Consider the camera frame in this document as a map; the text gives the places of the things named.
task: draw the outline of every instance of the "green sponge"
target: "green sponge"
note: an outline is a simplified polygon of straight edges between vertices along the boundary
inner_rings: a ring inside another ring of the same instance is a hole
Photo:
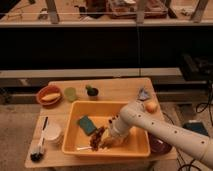
[[[91,135],[97,128],[88,116],[83,116],[78,120],[78,125],[84,130],[85,134]]]

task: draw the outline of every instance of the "floor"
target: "floor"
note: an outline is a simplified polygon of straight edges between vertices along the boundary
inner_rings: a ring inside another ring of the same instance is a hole
[[[161,103],[162,111],[167,114],[176,125],[181,125],[189,119],[202,121],[205,127],[213,137],[213,128],[209,121],[208,111],[202,114],[183,116],[180,114],[178,105],[175,103]],[[47,169],[26,169],[24,167],[25,158],[30,145],[36,120],[40,111],[40,106],[37,104],[26,105],[0,105],[0,170],[1,171],[47,171]],[[191,157],[181,153],[184,161],[189,163]],[[178,160],[181,164],[183,161],[180,156]],[[60,171],[141,171],[143,164],[113,164],[99,166],[84,166],[71,168],[58,168]],[[195,165],[202,170],[209,169],[199,162]],[[154,170],[155,171],[177,171],[180,167],[177,160],[160,161]]]

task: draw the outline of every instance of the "yellow plastic bin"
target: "yellow plastic bin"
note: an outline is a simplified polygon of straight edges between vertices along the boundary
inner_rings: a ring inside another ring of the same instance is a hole
[[[88,147],[91,136],[87,136],[77,124],[77,121],[87,115],[96,127],[107,126],[108,120],[117,114],[128,102],[123,101],[75,101],[65,131],[62,151],[65,154],[77,156],[109,156],[109,157],[147,157],[150,146],[147,132],[133,127],[127,140],[119,147],[77,150],[77,147]]]

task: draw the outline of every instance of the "red bowl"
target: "red bowl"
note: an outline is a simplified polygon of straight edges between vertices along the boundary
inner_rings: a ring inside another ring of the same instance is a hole
[[[46,96],[47,94],[52,94],[52,93],[59,93],[60,96],[55,98],[54,100],[51,101],[44,101],[42,100],[42,98],[44,96]],[[36,101],[41,104],[42,106],[48,106],[48,105],[52,105],[55,104],[56,102],[58,102],[62,97],[62,93],[61,90],[54,85],[48,85],[44,88],[42,88],[37,94],[36,94]]]

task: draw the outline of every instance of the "cup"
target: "cup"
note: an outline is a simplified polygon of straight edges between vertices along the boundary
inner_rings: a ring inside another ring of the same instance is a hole
[[[62,140],[62,129],[57,123],[49,123],[44,130],[45,141],[59,145]]]

